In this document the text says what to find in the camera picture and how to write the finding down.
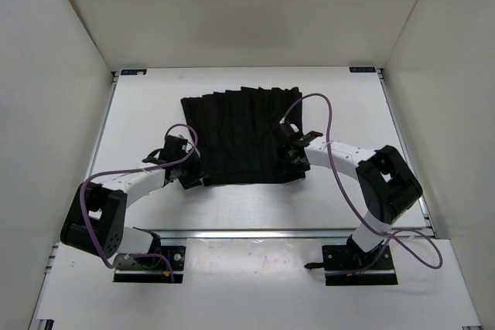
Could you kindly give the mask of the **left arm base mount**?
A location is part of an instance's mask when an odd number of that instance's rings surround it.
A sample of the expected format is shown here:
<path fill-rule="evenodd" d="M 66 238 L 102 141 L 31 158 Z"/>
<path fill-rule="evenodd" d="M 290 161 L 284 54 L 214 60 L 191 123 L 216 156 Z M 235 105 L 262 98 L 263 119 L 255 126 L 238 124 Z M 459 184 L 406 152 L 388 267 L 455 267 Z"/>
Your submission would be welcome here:
<path fill-rule="evenodd" d="M 160 254 L 169 262 L 169 269 L 164 260 L 158 257 L 137 257 L 121 259 L 115 268 L 115 283 L 145 284 L 181 284 L 186 262 L 185 243 L 173 243 L 163 240 L 157 233 L 152 235 L 151 253 Z"/>

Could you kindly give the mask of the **black pleated skirt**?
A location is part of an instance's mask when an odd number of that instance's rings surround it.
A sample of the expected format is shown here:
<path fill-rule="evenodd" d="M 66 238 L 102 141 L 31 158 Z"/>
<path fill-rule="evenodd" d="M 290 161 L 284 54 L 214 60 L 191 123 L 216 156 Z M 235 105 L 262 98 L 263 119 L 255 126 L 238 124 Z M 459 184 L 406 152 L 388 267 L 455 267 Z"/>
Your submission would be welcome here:
<path fill-rule="evenodd" d="M 273 131 L 302 97 L 298 87 L 242 87 L 180 100 L 186 123 L 198 134 L 203 184 L 283 184 L 306 171 L 280 161 Z"/>

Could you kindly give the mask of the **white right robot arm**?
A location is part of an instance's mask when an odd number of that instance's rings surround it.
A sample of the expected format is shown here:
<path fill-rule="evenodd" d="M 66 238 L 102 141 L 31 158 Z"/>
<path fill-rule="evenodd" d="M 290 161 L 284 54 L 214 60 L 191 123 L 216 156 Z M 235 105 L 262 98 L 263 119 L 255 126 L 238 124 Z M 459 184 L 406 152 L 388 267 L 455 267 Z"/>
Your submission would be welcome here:
<path fill-rule="evenodd" d="M 390 145 L 373 150 L 328 141 L 319 132 L 303 134 L 287 123 L 274 136 L 283 162 L 305 171 L 312 165 L 328 168 L 359 183 L 367 212 L 349 238 L 346 258 L 353 267 L 365 268 L 391 227 L 423 195 L 401 153 Z"/>

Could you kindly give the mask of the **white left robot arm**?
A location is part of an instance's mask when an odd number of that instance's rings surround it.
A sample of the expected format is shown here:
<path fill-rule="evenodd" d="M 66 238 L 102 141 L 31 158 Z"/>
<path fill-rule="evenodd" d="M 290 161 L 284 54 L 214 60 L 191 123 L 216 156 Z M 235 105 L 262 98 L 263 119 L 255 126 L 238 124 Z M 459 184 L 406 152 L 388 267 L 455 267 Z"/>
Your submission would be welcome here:
<path fill-rule="evenodd" d="M 60 242 L 101 258 L 108 268 L 135 261 L 146 270 L 166 267 L 170 257 L 162 252 L 159 236 L 148 230 L 125 226 L 127 209 L 155 190 L 179 181 L 184 189 L 201 184 L 204 176 L 200 153 L 178 146 L 152 151 L 147 168 L 107 171 L 92 175 L 77 189 L 60 232 Z"/>

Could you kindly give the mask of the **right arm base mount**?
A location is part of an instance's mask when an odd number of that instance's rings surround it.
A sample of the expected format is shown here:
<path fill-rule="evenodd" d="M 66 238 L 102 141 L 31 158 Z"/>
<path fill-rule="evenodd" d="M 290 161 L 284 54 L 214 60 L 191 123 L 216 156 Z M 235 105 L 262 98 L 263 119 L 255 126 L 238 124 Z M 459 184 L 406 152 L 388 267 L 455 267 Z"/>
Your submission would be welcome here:
<path fill-rule="evenodd" d="M 321 246 L 320 261 L 308 262 L 306 270 L 321 269 L 327 287 L 395 286 L 398 277 L 391 248 L 383 243 L 362 253 L 355 243 L 328 242 Z"/>

